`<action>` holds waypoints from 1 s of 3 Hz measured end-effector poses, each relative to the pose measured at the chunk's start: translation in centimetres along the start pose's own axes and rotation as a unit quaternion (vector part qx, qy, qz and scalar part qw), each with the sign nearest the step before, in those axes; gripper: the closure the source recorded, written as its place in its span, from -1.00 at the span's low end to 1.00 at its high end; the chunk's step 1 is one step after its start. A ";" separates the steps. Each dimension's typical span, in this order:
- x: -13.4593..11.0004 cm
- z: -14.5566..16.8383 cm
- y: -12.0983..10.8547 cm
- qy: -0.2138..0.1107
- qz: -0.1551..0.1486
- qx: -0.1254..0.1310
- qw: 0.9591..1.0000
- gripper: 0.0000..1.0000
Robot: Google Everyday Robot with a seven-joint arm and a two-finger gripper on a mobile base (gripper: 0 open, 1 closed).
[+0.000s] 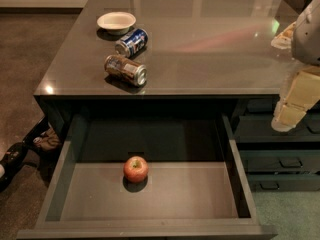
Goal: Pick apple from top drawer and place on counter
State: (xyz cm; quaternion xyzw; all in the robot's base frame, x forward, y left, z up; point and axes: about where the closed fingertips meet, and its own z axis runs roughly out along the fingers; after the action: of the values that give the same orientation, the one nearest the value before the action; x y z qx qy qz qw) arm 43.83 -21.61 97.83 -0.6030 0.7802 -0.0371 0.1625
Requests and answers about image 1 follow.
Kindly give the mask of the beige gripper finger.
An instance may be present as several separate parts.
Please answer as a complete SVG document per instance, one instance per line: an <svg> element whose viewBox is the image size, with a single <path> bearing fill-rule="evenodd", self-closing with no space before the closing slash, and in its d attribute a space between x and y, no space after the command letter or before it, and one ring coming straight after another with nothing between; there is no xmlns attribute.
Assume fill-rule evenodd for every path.
<svg viewBox="0 0 320 240"><path fill-rule="evenodd" d="M320 100L320 67L306 66L290 73L280 89L271 127L278 132L295 128Z"/></svg>
<svg viewBox="0 0 320 240"><path fill-rule="evenodd" d="M280 34L273 38L271 46L277 49L290 49L295 26L295 22L287 26Z"/></svg>

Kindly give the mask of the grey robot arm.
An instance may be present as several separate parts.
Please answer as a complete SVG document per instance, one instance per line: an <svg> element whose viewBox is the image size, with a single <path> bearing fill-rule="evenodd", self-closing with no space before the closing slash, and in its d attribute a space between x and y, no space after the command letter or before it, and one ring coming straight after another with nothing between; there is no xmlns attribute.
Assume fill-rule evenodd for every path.
<svg viewBox="0 0 320 240"><path fill-rule="evenodd" d="M312 0L271 46L291 49L292 57L305 64L286 77L271 121L274 130L288 132L320 100L320 0Z"/></svg>

